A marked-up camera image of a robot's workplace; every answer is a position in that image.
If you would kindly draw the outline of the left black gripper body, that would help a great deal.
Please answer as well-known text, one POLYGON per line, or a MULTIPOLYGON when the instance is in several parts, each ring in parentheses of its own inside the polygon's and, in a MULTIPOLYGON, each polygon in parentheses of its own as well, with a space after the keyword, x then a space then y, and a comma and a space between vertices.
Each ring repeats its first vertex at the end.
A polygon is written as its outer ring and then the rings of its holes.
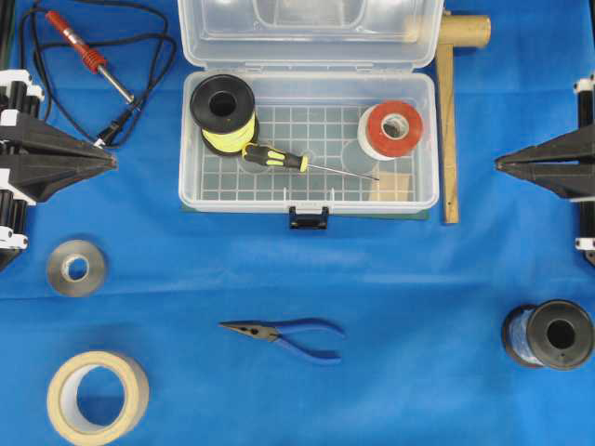
MULTIPOLYGON (((33 83, 27 70, 1 71, 1 129, 18 123, 20 114, 39 115, 45 94, 33 83)), ((16 160, 26 151, 1 134, 1 270, 4 271, 27 247, 25 234, 27 210, 36 202, 16 184, 16 160)))

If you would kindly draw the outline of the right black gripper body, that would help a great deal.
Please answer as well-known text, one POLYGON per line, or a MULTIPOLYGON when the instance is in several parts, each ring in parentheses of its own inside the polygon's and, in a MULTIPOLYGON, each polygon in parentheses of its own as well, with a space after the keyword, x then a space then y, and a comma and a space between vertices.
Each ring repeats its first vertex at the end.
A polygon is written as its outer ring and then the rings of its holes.
MULTIPOLYGON (((594 124, 594 78, 593 76, 579 79, 574 85, 577 99, 578 128, 594 124)), ((589 262, 594 265, 594 162, 581 159, 583 170, 587 176, 583 183, 587 191, 576 200, 579 214, 579 232, 575 238, 575 248, 589 262)))

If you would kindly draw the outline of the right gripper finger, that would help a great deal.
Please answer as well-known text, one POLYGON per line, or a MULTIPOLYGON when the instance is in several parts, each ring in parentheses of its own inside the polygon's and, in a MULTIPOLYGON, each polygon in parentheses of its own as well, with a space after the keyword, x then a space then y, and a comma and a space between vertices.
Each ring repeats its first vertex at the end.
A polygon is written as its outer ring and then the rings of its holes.
POLYGON ((550 190, 563 199, 578 199, 587 186, 584 164, 504 164, 496 169, 550 190))
POLYGON ((501 156, 496 159, 496 165, 593 160, 594 126, 586 125, 541 144, 501 156))

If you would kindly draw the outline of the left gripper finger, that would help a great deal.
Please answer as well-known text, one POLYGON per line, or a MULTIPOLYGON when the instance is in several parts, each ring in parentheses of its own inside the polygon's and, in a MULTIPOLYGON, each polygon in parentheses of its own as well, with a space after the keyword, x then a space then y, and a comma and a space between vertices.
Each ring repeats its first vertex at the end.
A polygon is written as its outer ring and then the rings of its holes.
POLYGON ((9 114, 9 142, 20 149, 36 154, 64 155, 114 162, 114 157, 104 149, 71 137, 24 112, 9 114))
POLYGON ((57 191, 116 168, 108 162, 72 156, 14 154, 8 156, 8 183, 37 203, 57 191))

